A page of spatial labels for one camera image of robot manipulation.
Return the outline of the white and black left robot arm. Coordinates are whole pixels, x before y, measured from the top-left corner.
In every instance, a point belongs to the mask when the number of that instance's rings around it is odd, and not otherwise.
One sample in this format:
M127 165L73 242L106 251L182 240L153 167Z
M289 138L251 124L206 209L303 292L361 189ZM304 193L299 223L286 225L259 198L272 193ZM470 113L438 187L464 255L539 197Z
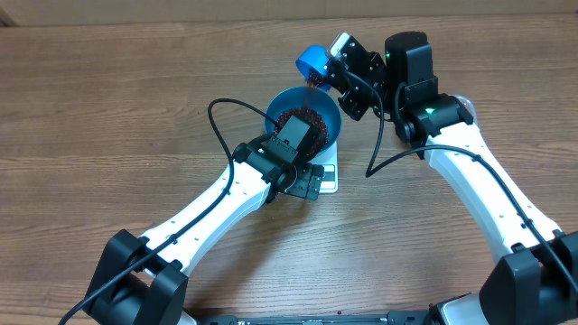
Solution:
M184 309L199 261L242 218L278 194L316 200L324 169L311 160L333 145L338 125L289 116L228 154L219 178L174 217L136 237L107 242L80 309L99 324L194 324Z

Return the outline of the red beans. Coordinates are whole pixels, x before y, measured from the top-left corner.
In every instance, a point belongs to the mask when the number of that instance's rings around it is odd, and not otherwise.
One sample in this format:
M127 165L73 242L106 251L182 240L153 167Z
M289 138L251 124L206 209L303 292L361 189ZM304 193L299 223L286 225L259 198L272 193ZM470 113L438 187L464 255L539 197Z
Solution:
M322 77L311 70L309 76L305 78L304 86L284 90L273 99L268 108L268 113L271 109L276 109L276 113L273 113L273 117L276 118L276 135L292 116L298 117L319 131L318 139L310 152L305 155L307 160L313 159L330 142L328 118L321 112L322 108L326 108L323 104L326 96L323 88Z

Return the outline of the blue plastic scoop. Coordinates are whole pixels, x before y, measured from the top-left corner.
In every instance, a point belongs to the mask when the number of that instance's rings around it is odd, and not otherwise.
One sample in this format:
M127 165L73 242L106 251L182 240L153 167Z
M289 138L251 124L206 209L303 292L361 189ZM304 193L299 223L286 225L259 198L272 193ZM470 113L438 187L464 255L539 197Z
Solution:
M297 70L306 80L311 76L324 77L327 73L329 58L327 50L321 45L311 45L295 61Z

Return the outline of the blue bowl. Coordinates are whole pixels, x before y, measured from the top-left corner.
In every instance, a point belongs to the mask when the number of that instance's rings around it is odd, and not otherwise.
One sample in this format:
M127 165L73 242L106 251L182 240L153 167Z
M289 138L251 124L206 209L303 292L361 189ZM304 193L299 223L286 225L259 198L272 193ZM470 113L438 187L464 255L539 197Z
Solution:
M320 158L329 148L334 145L339 136L342 126L341 113L336 102L323 90L313 87L288 88L279 93L268 105L266 114L276 122L279 117L291 109L309 108L321 117L327 133L327 143L315 155Z

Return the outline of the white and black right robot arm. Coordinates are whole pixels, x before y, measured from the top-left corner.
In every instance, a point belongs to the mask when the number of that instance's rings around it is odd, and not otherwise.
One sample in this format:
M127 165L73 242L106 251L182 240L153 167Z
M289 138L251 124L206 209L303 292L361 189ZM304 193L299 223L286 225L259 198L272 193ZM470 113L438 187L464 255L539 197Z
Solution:
M541 212L486 145L471 102L439 91L423 32L388 37L383 52L339 34L322 64L343 111L391 122L410 154L439 172L470 212L495 265L476 293L438 302L421 324L560 324L577 316L577 236Z

